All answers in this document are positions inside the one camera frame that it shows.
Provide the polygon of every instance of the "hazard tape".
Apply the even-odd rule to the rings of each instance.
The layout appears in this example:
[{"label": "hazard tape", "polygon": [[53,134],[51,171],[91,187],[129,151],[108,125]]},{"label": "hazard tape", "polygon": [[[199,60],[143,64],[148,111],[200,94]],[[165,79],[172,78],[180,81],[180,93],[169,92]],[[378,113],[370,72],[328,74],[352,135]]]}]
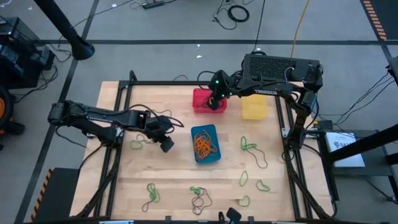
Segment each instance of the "hazard tape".
[{"label": "hazard tape", "polygon": [[40,190],[39,197],[37,198],[36,203],[35,203],[35,207],[34,207],[34,209],[33,209],[33,212],[32,212],[32,214],[30,215],[30,222],[33,222],[33,221],[35,220],[37,211],[39,210],[40,203],[42,202],[43,197],[44,197],[45,188],[46,188],[46,187],[48,186],[48,184],[49,184],[50,177],[51,177],[51,173],[52,173],[53,171],[54,171],[54,168],[49,169],[49,171],[47,172],[47,175],[45,176],[44,183],[43,183],[43,186],[42,186],[42,188],[41,188],[41,190]]},{"label": "hazard tape", "polygon": [[373,9],[372,3],[370,1],[363,1],[366,10],[372,20],[373,25],[376,28],[377,34],[379,34],[380,39],[387,40],[386,33],[384,32],[383,26],[381,25],[379,18],[377,17],[376,12]]}]

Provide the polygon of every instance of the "wooden table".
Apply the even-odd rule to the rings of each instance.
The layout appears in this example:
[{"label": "wooden table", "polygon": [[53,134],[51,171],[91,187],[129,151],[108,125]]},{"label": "wooden table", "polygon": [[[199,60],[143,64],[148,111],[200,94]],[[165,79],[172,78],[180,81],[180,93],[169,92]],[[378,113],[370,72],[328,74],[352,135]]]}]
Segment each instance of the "wooden table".
[{"label": "wooden table", "polygon": [[[117,87],[118,82],[103,82],[96,106],[112,110]],[[267,97],[266,118],[250,121],[242,119],[241,99],[238,97],[228,100],[223,114],[195,114],[192,109],[194,88],[197,87],[133,86],[130,105],[142,103],[156,111],[170,109],[172,116],[179,119],[185,128],[176,128],[170,135],[175,145],[168,153],[162,152],[158,144],[145,144],[143,150],[133,150],[130,141],[136,138],[137,133],[125,132],[112,219],[164,220],[166,215],[171,215],[173,220],[217,220],[219,211],[226,212],[229,207],[234,207],[242,214],[243,220],[248,216],[254,216],[257,221],[294,220],[288,175],[281,158],[283,147],[275,98]],[[289,126],[283,100],[282,105],[285,124]],[[199,165],[194,160],[190,129],[205,124],[216,126],[222,158],[214,164]],[[256,143],[265,152],[268,168],[258,168],[253,156],[240,149],[241,136],[246,136],[248,143]],[[316,140],[307,139],[305,143],[318,149]],[[85,156],[99,144],[96,139],[89,140]],[[100,150],[82,168],[70,215],[81,211],[97,190],[104,152],[104,149]],[[301,152],[308,189],[324,210],[332,214],[322,162],[318,155],[305,147]],[[240,187],[239,178],[244,170],[248,172],[249,180]],[[259,191],[255,186],[257,180],[262,180],[271,191]],[[149,200],[148,183],[156,185],[161,201],[151,203],[148,212],[144,213],[141,207]],[[191,199],[195,195],[189,189],[191,186],[206,188],[213,200],[213,205],[205,208],[199,216],[192,213]],[[297,192],[300,213],[304,217],[298,188]],[[245,208],[236,204],[236,199],[244,195],[251,199],[250,206]],[[106,192],[101,213],[105,211],[107,197]]]}]

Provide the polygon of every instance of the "yellow container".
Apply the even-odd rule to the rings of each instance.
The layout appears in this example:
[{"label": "yellow container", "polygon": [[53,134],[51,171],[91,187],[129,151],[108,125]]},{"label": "yellow container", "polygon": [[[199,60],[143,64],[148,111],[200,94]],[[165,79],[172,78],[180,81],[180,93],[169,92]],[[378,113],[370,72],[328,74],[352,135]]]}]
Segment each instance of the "yellow container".
[{"label": "yellow container", "polygon": [[244,119],[263,119],[267,116],[267,98],[264,95],[242,97],[242,117]]}]

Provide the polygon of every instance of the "gray floor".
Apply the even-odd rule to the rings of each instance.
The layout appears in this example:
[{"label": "gray floor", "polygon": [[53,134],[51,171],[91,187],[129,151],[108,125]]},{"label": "gray floor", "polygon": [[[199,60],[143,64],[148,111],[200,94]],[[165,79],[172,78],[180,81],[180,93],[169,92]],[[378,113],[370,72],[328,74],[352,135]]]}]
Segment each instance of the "gray floor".
[{"label": "gray floor", "polygon": [[[31,0],[18,1],[0,8],[2,16],[19,16],[41,39],[58,39],[59,32]],[[86,18],[93,0],[58,0],[58,5],[72,24]],[[120,0],[99,1],[96,12],[120,4]],[[179,0],[173,4],[145,11],[131,10],[129,4],[96,16],[88,39],[167,40],[167,39],[255,39],[262,1],[248,6],[251,18],[236,30],[223,30],[211,21],[220,1]],[[305,0],[268,0],[260,39],[292,40]],[[220,16],[228,23],[226,15]],[[85,22],[76,29],[79,33]],[[312,0],[298,33],[299,40],[377,40],[359,0]],[[140,80],[171,80],[186,75],[195,80],[202,70],[237,70],[245,53],[253,45],[236,44],[165,44],[165,45],[96,45],[89,60],[78,62],[67,99],[95,105],[101,82],[126,80],[134,70]],[[291,45],[258,45],[268,55],[288,57]],[[398,46],[389,46],[393,56]],[[346,111],[386,72],[387,60],[377,45],[298,45],[294,57],[318,59],[325,67],[324,87],[319,93],[321,113]],[[12,223],[25,194],[37,156],[48,130],[46,121],[51,103],[60,96],[72,60],[57,63],[58,78],[46,90],[28,96],[16,105],[15,120],[26,125],[22,136],[2,136],[0,152],[0,220]],[[341,125],[345,129],[384,129],[398,122],[396,86],[389,86],[363,110]],[[85,143],[81,133],[72,128],[60,130],[75,141]],[[396,152],[397,144],[388,145]],[[47,159],[26,215],[29,217],[39,194],[45,173],[51,167],[77,168],[84,149],[54,136]],[[386,178],[375,183],[391,194]],[[341,201],[337,217],[357,222],[397,223],[397,205],[383,198],[363,180],[337,178]]]}]

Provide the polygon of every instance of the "blue container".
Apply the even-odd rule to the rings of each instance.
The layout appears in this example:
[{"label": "blue container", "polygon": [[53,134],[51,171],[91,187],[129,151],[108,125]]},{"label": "blue container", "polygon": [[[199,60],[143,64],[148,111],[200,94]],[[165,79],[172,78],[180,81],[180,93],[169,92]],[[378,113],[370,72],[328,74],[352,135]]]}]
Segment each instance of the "blue container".
[{"label": "blue container", "polygon": [[[207,156],[206,158],[204,158],[202,160],[198,160],[197,154],[195,152],[195,148],[193,147],[193,143],[194,143],[195,135],[197,133],[200,133],[203,131],[206,131],[207,134],[210,135],[213,145],[217,148],[217,152],[211,153],[211,155],[214,155],[214,156]],[[193,154],[195,155],[195,160],[197,163],[206,164],[206,163],[216,162],[217,160],[221,159],[221,151],[220,151],[220,146],[218,145],[216,126],[214,126],[214,124],[193,127],[193,128],[191,128],[191,135],[192,135]]]}]

